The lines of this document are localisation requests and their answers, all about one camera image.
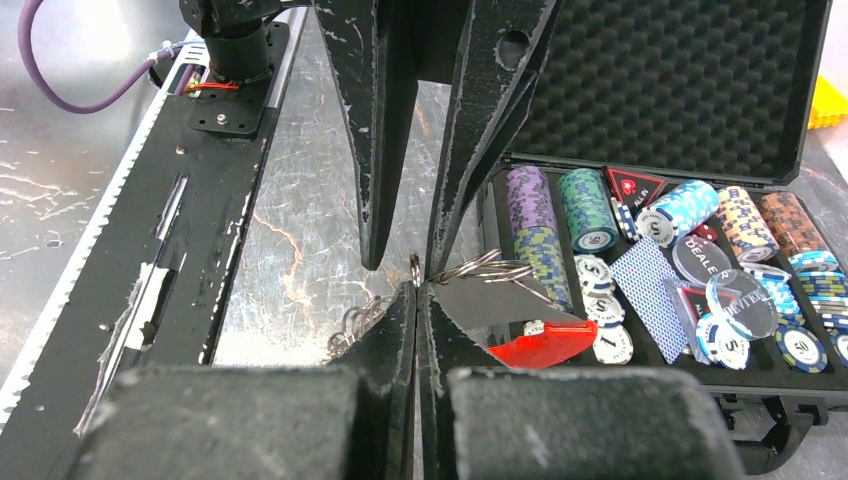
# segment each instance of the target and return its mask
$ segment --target red plastic piece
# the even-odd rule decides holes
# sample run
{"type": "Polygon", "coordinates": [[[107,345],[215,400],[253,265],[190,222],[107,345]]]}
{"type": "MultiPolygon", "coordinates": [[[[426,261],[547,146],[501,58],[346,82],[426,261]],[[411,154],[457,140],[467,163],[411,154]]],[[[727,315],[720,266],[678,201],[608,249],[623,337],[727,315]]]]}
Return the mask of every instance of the red plastic piece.
{"type": "Polygon", "coordinates": [[[525,335],[489,348],[492,355],[513,368],[547,368],[575,357],[592,346],[598,325],[545,323],[545,333],[525,335]]]}
{"type": "Polygon", "coordinates": [[[707,225],[706,223],[696,228],[692,233],[703,238],[704,240],[709,240],[711,242],[715,242],[716,240],[718,240],[718,234],[716,233],[716,231],[713,230],[713,228],[707,225]]]}

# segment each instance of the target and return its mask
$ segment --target yellow object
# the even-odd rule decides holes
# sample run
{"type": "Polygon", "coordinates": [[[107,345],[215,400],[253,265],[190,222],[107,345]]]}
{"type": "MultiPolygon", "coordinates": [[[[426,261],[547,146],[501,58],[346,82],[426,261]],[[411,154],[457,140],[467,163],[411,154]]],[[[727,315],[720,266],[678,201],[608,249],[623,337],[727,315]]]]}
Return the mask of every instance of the yellow object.
{"type": "Polygon", "coordinates": [[[816,90],[813,92],[813,108],[810,110],[807,128],[830,127],[845,117],[848,117],[848,100],[819,75],[816,90]]]}

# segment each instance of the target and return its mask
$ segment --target red triangle marker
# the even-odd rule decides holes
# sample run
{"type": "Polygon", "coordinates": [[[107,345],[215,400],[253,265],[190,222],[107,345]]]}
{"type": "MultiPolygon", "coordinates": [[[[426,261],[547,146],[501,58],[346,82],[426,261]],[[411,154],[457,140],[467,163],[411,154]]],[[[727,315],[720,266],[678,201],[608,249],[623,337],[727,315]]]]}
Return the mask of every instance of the red triangle marker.
{"type": "Polygon", "coordinates": [[[616,167],[606,167],[606,175],[613,195],[633,214],[656,200],[667,183],[662,177],[616,167]]]}
{"type": "Polygon", "coordinates": [[[598,336],[598,325],[555,324],[545,322],[545,332],[524,335],[503,345],[489,348],[492,355],[512,368],[547,368],[586,351],[598,336]]]}

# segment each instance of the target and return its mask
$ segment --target black carrying case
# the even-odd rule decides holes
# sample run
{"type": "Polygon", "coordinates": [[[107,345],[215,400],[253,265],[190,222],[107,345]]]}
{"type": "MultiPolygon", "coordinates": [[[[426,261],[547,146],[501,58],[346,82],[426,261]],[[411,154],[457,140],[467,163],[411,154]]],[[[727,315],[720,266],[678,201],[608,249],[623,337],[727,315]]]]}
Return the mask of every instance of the black carrying case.
{"type": "MultiPolygon", "coordinates": [[[[536,165],[549,175],[572,298],[584,315],[573,251],[556,181],[578,167],[616,165],[661,175],[666,191],[688,178],[717,189],[741,185],[757,200],[800,171],[800,152],[815,86],[830,1],[634,0],[565,2],[529,117],[503,168],[478,195],[485,248],[513,257],[506,171],[536,165]]],[[[717,244],[736,262],[716,218],[717,244]]],[[[614,262],[623,238],[601,256],[614,262]]],[[[792,271],[779,253],[768,262],[792,271]]],[[[732,413],[765,404],[775,427],[762,441],[738,441],[749,474],[775,470],[828,411],[848,406],[848,368],[797,277],[791,281],[827,369],[808,374],[782,359],[774,340],[752,342],[746,370],[699,364],[682,355],[668,366],[627,299],[635,354],[631,366],[675,368],[716,398],[728,426],[732,413]]],[[[521,326],[511,326],[513,336],[521,326]]],[[[565,362],[600,366],[590,350],[565,362]]]]}

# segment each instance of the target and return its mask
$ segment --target stainless steel surface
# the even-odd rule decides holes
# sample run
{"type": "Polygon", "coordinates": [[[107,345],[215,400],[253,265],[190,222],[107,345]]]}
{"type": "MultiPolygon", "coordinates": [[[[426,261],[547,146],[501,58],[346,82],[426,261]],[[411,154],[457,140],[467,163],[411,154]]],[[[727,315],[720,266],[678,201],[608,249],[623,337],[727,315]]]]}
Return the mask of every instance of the stainless steel surface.
{"type": "MultiPolygon", "coordinates": [[[[392,235],[360,266],[353,159],[323,40],[307,20],[227,307],[216,365],[318,365],[342,315],[412,278],[424,252],[449,87],[422,83],[392,235]]],[[[479,253],[465,217],[454,263],[479,253]]]]}
{"type": "MultiPolygon", "coordinates": [[[[35,89],[15,36],[22,0],[0,0],[0,378],[91,218],[155,89],[139,82],[115,105],[65,113],[35,89]]],[[[174,0],[45,2],[34,47],[42,71],[72,103],[104,98],[187,27],[174,0]]]]}
{"type": "MultiPolygon", "coordinates": [[[[5,378],[67,262],[101,191],[152,98],[136,86],[103,113],[58,111],[32,87],[18,57],[15,22],[22,0],[0,0],[0,379],[5,378]]],[[[102,98],[163,39],[186,31],[176,0],[45,2],[35,46],[45,74],[69,99],[102,98]]],[[[848,91],[848,2],[836,1],[822,72],[848,91]]],[[[422,84],[407,167],[386,260],[359,267],[352,158],[314,20],[310,19],[272,148],[272,157],[216,362],[317,364],[342,313],[366,296],[390,295],[410,278],[408,256],[424,252],[448,88],[422,84]]],[[[834,167],[848,166],[848,124],[817,131],[834,157],[805,152],[793,184],[845,261],[848,187],[834,167]]],[[[452,264],[479,253],[466,215],[452,264]]],[[[814,428],[775,479],[842,478],[848,419],[834,414],[814,428]]],[[[737,435],[759,438],[768,422],[746,415],[737,435]]]]}

